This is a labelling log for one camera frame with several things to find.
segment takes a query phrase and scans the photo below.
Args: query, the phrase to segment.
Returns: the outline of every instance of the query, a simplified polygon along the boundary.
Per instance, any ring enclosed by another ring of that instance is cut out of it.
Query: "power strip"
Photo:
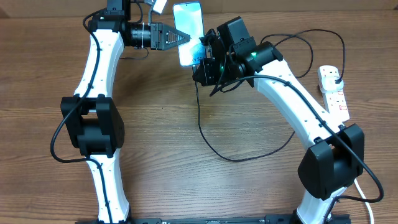
[[[335,84],[335,80],[339,79],[339,77],[338,69],[334,66],[324,65],[318,69],[319,87],[322,92],[325,109],[332,116],[345,122],[349,120],[349,113],[343,91],[344,83]]]

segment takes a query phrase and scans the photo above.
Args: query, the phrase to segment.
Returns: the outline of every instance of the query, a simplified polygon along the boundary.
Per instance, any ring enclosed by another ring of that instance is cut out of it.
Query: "wooden table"
[[[345,93],[351,120],[366,135],[365,161],[386,192],[372,205],[377,223],[398,218],[398,13],[397,11],[207,14],[205,29],[242,16],[259,42],[273,33],[330,29],[347,46]],[[172,16],[156,20],[173,24]],[[341,43],[327,33],[303,35],[314,47],[312,71],[300,81],[322,104],[317,68],[341,68]],[[0,20],[0,223],[73,223],[98,214],[87,164],[60,164],[49,150],[62,119],[60,100],[80,82],[89,47],[81,18]],[[296,75],[309,49],[291,40],[279,49]],[[124,56],[144,51],[126,49]],[[200,87],[202,126],[209,142],[232,158],[281,146],[292,128],[260,93],[245,84],[209,98]],[[261,217],[291,213],[304,188],[297,167],[304,150],[295,136],[273,156],[240,164],[222,161],[197,127],[195,85],[176,49],[151,51],[147,60],[119,62],[114,101],[126,126],[121,153],[124,191],[134,217]],[[56,143],[62,158],[79,156],[66,129]],[[369,198],[377,189],[367,174],[359,183]],[[359,196],[354,187],[346,192]],[[362,203],[343,200],[334,212],[368,222]]]

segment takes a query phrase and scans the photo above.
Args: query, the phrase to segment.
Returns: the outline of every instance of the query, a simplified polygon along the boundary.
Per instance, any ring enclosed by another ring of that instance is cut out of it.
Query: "wooden surface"
[[[398,5],[398,0],[199,0],[204,13],[277,12],[277,11],[350,11],[388,10]],[[187,0],[168,0],[164,14],[172,14],[175,3]],[[149,7],[142,4],[144,12]],[[106,7],[106,0],[0,0],[5,15],[21,17],[71,17],[86,16]],[[139,14],[132,4],[132,14]]]
[[[259,42],[273,33],[331,29],[347,46],[346,100],[351,120],[366,135],[365,161],[379,177],[385,199],[372,205],[376,223],[398,219],[398,13],[272,12],[205,15],[206,30],[242,16]],[[172,16],[159,19],[173,24]],[[81,18],[0,20],[0,223],[73,223],[95,219],[98,203],[86,164],[60,164],[49,145],[62,119],[60,100],[80,82],[89,47]],[[304,35],[315,51],[312,71],[300,81],[322,104],[317,68],[341,68],[341,43],[324,33]],[[296,75],[309,63],[308,47],[292,40],[279,49]],[[143,52],[126,49],[124,56]],[[281,146],[292,128],[247,84],[209,98],[200,87],[202,126],[209,142],[232,158]],[[233,164],[204,143],[197,128],[195,87],[175,49],[151,51],[147,60],[119,62],[114,101],[126,127],[121,153],[124,190],[135,217],[259,217],[291,213],[304,188],[297,167],[304,150],[295,136],[273,156]],[[78,157],[62,130],[56,152]],[[366,196],[377,196],[367,174]],[[358,196],[350,187],[348,195]],[[335,213],[368,222],[365,206],[344,200]]]

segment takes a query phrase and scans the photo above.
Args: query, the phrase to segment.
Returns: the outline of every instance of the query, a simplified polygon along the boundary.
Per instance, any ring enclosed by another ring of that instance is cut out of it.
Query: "white arm segment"
[[[106,157],[106,155],[91,155],[92,159],[95,159],[102,164],[102,170],[104,173],[106,195],[108,196],[109,207],[112,214],[112,223],[119,223],[119,221],[126,221],[129,215],[129,202],[124,195],[122,177],[120,173],[120,149],[117,149],[113,154],[112,158]],[[102,181],[100,172],[97,166],[90,161],[87,161],[91,173],[93,174],[95,190],[98,198],[98,220],[109,222],[108,210],[105,206],[104,193],[102,189]]]
[[[114,76],[120,55],[123,53],[124,44],[121,34],[112,32],[112,30],[100,30],[94,32],[98,39],[101,48],[101,55],[99,58],[98,69],[93,82],[93,87],[88,94],[88,98],[97,98],[98,95],[103,94],[105,97],[112,97]],[[88,83],[97,58],[97,46],[94,38],[91,37],[90,54],[86,64],[86,69],[83,78],[75,90],[75,95],[79,94],[82,97],[87,90]],[[109,206],[112,214],[112,223],[119,223],[125,221],[129,215],[129,202],[126,199],[123,190],[122,178],[119,165],[120,149],[117,149],[112,158],[106,155],[91,155],[100,164],[104,174],[106,195],[108,197]],[[87,162],[91,173],[93,174],[95,189],[98,198],[99,212],[98,220],[104,223],[110,223],[108,209],[105,206],[104,193],[100,172],[93,162]]]
[[[101,55],[93,87],[87,97],[97,98],[99,94],[103,94],[105,97],[112,97],[116,67],[118,66],[120,55],[124,50],[123,39],[119,32],[115,33],[112,32],[112,30],[98,29],[94,32],[94,35],[98,39],[99,46],[101,47]],[[82,97],[87,90],[87,85],[93,75],[97,58],[97,45],[92,36],[90,36],[90,39],[90,54],[88,55],[86,69],[74,94],[79,94],[80,97]]]
[[[279,62],[277,60],[268,63],[262,67],[262,71],[258,75],[269,75],[281,78],[291,82],[304,97],[310,102],[315,111],[322,117],[334,132],[339,132],[338,121],[332,117],[318,102],[308,93],[307,90],[297,81],[285,60]],[[313,146],[314,139],[321,137],[326,139],[331,134],[323,127],[319,126],[320,122],[310,111],[304,101],[288,86],[281,82],[277,82],[265,78],[255,78],[254,87],[266,96],[282,113],[287,122],[294,128],[304,149],[307,150]],[[329,199],[325,201],[313,197],[308,191],[305,191],[302,203],[297,209],[297,215],[304,224],[320,224],[323,223],[323,217],[328,210],[333,197],[341,195],[346,188],[341,188],[333,192]]]

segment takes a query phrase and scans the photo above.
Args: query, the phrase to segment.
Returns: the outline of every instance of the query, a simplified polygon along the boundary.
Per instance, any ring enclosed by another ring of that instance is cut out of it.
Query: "wall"
[[[169,0],[165,13],[172,13],[174,3],[187,1]],[[398,0],[202,0],[201,3],[204,13],[383,10],[398,6]],[[0,17],[85,16],[105,5],[106,0],[0,0]],[[136,7],[132,13],[138,13]]]

